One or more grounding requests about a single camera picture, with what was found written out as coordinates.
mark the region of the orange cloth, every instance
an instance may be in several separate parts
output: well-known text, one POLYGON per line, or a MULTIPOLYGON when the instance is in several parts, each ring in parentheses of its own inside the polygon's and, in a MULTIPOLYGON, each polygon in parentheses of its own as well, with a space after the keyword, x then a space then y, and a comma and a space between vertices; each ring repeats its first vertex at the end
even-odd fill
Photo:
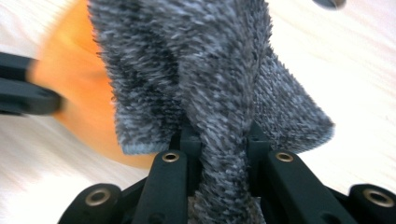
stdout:
POLYGON ((62 95, 53 116, 86 145, 111 160, 149 168, 155 155, 124 155, 117 143, 110 80, 92 30, 87 0, 78 0, 42 47, 28 80, 62 95))

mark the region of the light wood surface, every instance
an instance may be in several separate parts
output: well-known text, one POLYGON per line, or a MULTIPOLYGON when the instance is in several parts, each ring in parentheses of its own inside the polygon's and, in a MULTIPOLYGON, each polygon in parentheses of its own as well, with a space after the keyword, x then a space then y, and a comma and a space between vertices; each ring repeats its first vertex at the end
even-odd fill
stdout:
MULTIPOLYGON (((35 57, 73 0, 0 0, 0 51, 35 57)), ((275 52, 335 122, 301 155, 327 186, 372 183, 396 193, 396 2, 268 0, 275 52)), ((51 117, 0 116, 0 223, 56 223, 83 189, 122 189, 147 175, 82 145, 51 117)))

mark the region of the gray fuzzy fabric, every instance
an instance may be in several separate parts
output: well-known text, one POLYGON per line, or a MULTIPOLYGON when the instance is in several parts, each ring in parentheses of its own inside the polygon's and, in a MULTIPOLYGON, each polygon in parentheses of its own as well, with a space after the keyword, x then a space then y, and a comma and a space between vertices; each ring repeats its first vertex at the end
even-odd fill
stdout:
POLYGON ((166 150, 184 117, 201 135, 203 181, 190 223, 263 223, 248 192, 253 120, 274 149, 308 150, 332 136, 269 45, 262 0, 91 0, 126 154, 166 150))

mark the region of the orange object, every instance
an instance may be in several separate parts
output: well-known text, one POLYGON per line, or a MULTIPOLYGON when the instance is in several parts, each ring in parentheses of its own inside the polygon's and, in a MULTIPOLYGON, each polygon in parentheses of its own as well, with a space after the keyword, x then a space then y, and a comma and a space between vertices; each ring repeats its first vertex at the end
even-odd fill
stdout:
POLYGON ((149 168, 154 154, 124 155, 117 143, 110 80, 99 51, 87 0, 78 0, 49 36, 27 78, 63 97, 53 116, 83 143, 111 160, 149 168))

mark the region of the gray textured cloth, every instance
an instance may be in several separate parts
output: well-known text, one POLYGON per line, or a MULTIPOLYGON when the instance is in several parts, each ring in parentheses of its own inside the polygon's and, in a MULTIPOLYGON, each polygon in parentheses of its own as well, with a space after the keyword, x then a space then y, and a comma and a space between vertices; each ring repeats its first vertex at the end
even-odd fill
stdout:
POLYGON ((277 59, 262 0, 91 0, 126 154, 166 150, 187 116, 205 147, 190 223, 263 223, 248 193, 255 119, 274 149, 308 150, 332 122, 277 59))

